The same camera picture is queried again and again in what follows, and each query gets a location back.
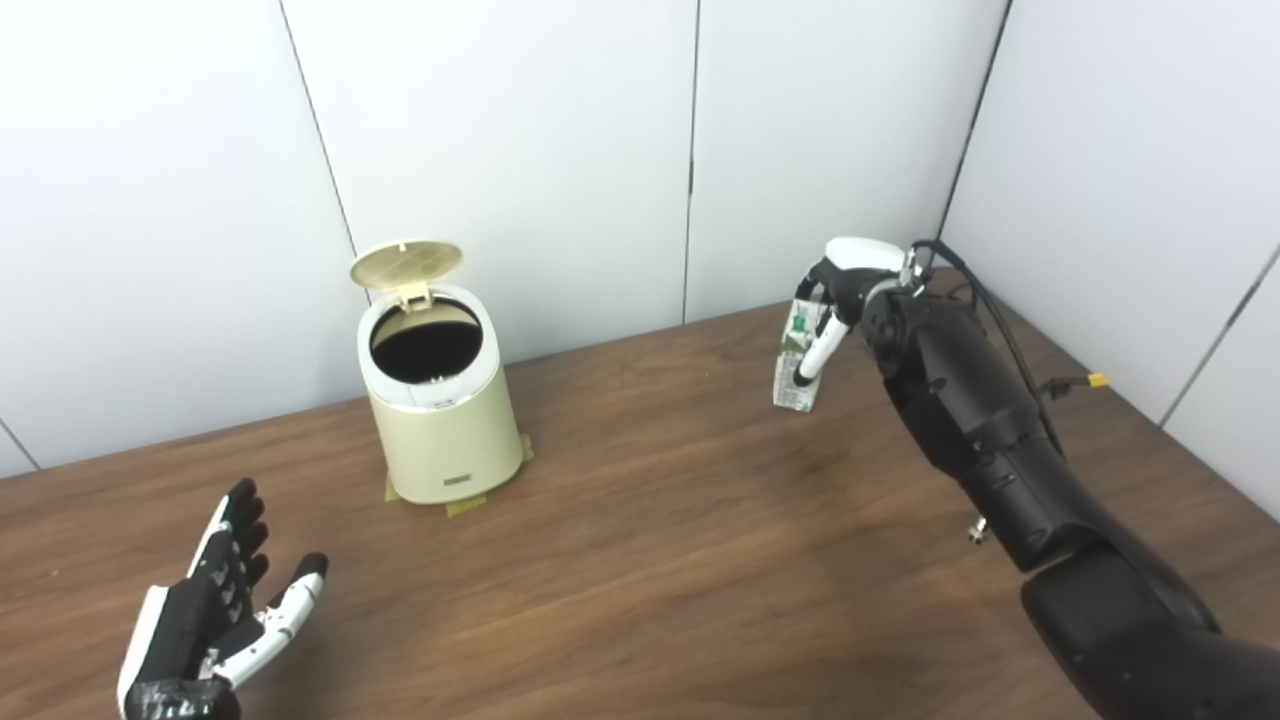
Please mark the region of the white and black left hand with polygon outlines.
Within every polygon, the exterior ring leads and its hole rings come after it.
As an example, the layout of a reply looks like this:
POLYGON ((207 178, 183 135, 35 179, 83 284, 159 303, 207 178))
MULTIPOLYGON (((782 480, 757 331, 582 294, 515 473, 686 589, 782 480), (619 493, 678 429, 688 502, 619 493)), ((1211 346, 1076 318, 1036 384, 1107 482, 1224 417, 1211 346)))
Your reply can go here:
POLYGON ((186 577, 147 588, 116 683, 123 719, 238 719, 237 691, 298 635, 324 589, 325 553, 306 553, 289 584, 253 606, 269 569, 255 479, 220 500, 186 577))

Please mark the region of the white and black right hand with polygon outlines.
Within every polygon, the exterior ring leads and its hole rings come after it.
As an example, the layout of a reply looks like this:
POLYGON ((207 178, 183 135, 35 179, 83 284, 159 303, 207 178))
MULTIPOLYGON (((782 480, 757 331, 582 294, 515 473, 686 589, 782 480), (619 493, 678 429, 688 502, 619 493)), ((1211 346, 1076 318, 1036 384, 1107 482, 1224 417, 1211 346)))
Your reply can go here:
POLYGON ((913 287, 916 279, 913 251, 863 237, 831 240, 824 256, 801 278, 794 293, 794 300, 808 302, 822 288, 820 304, 827 306, 815 338, 794 372, 795 384, 808 387, 819 377, 844 338, 859 328, 878 293, 913 287))

